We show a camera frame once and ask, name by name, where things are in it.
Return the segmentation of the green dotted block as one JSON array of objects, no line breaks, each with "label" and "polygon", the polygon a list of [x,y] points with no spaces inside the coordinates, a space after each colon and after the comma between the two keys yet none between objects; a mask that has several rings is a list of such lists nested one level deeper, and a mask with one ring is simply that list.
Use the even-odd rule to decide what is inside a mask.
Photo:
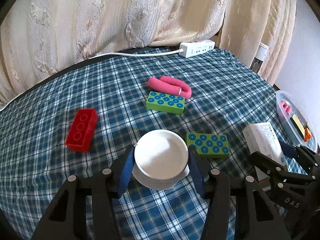
[{"label": "green dotted block", "polygon": [[181,115],[184,112],[184,104],[184,97],[151,91],[145,107],[150,110]]},{"label": "green dotted block", "polygon": [[227,158],[230,154],[227,136],[224,134],[187,133],[187,146],[193,146],[200,158]]}]

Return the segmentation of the white round cup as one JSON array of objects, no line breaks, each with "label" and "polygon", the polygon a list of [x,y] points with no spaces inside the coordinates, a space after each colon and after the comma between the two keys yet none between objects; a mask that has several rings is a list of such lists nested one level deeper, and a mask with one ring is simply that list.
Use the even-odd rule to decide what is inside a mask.
[{"label": "white round cup", "polygon": [[187,145],[172,131],[143,135],[135,144],[134,158],[133,176],[152,190],[168,190],[189,174]]}]

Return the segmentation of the blue plaid tablecloth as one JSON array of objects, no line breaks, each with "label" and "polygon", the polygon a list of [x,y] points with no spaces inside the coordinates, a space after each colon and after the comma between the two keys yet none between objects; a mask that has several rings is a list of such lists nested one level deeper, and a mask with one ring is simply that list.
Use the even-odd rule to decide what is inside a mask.
[{"label": "blue plaid tablecloth", "polygon": [[[183,114],[146,109],[147,80],[170,76],[191,87]],[[79,109],[98,120],[88,153],[66,139]],[[224,134],[230,155],[211,166],[233,177],[254,172],[242,134],[247,124],[269,122],[289,139],[276,110],[276,92],[230,52],[214,49],[185,59],[166,48],[140,57],[100,57],[75,64],[33,87],[1,111],[1,210],[21,239],[31,239],[47,206],[70,175],[86,178],[109,167],[148,131]]]}]

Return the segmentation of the right cream curtain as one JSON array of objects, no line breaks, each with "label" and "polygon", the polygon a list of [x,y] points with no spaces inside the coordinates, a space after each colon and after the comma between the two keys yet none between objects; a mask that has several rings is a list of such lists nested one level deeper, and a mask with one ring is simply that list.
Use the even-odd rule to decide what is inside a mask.
[{"label": "right cream curtain", "polygon": [[297,0],[227,0],[219,47],[250,66],[261,43],[268,46],[258,74],[273,85],[292,40]]}]

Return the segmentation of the red toy brick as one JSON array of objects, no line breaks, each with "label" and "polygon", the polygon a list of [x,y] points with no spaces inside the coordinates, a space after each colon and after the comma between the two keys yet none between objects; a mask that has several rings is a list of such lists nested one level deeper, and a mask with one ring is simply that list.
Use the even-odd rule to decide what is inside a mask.
[{"label": "red toy brick", "polygon": [[69,129],[65,145],[75,152],[88,153],[97,120],[95,109],[79,109]]}]

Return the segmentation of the cream curtain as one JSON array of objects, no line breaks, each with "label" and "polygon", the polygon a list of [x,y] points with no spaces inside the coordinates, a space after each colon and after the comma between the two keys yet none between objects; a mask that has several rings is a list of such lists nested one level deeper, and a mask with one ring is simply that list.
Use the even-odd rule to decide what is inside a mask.
[{"label": "cream curtain", "polygon": [[292,40],[297,0],[227,0],[219,47],[250,66],[261,43],[268,46],[258,74],[273,85]]},{"label": "cream curtain", "polygon": [[226,0],[16,0],[1,23],[1,105],[98,54],[201,41]]}]

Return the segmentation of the white medicine box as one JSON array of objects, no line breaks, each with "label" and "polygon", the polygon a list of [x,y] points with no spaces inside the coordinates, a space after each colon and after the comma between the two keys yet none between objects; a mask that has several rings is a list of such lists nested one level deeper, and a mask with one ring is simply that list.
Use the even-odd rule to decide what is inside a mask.
[{"label": "white medicine box", "polygon": [[248,124],[242,133],[250,153],[258,151],[281,166],[286,166],[280,142],[269,122]]}]

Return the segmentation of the left cream curtain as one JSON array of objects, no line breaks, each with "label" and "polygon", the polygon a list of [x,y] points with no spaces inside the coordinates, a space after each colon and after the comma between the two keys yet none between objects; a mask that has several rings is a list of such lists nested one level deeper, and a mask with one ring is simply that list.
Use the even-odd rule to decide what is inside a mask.
[{"label": "left cream curtain", "polygon": [[98,54],[201,41],[226,0],[16,0],[1,23],[1,105]]}]

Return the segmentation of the yellow green box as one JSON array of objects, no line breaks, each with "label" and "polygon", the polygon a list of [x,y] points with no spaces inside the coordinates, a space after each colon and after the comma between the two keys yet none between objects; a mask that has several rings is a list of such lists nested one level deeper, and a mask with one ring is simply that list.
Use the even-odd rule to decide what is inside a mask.
[{"label": "yellow green box", "polygon": [[304,138],[304,127],[300,119],[296,114],[293,114],[290,118],[291,122],[293,123],[295,129],[297,130],[298,134],[300,135],[301,138]]}]

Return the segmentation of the orange toy brick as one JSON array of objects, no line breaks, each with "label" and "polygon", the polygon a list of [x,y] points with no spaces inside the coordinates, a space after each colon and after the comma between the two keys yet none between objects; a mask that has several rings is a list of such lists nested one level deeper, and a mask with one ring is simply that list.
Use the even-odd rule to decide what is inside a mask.
[{"label": "orange toy brick", "polygon": [[308,127],[304,128],[304,132],[305,134],[304,134],[303,141],[308,142],[312,138],[312,132]]}]

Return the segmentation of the clear plastic bowl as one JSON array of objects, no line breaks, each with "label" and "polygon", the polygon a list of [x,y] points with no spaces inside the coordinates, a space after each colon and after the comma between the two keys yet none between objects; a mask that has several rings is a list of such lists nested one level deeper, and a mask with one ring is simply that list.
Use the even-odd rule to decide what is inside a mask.
[{"label": "clear plastic bowl", "polygon": [[298,107],[293,97],[283,90],[276,91],[276,108],[280,123],[291,142],[317,152],[317,139],[310,119],[302,108]]}]

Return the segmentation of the white power strip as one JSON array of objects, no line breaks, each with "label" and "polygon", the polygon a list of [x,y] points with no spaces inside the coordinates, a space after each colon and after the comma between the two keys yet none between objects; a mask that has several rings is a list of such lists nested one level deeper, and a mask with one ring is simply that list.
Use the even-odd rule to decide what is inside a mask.
[{"label": "white power strip", "polygon": [[189,58],[204,54],[215,47],[215,42],[212,40],[204,40],[201,42],[182,42],[180,44],[179,55],[184,58]]}]

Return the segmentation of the white tower fan heater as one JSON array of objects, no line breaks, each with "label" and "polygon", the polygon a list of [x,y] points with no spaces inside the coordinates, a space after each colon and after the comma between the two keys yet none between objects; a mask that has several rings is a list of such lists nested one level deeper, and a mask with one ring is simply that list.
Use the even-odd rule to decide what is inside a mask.
[{"label": "white tower fan heater", "polygon": [[264,60],[267,57],[269,47],[265,45],[264,43],[260,42],[259,47],[257,49],[257,53],[251,63],[250,69],[258,74],[260,67],[262,66]]}]

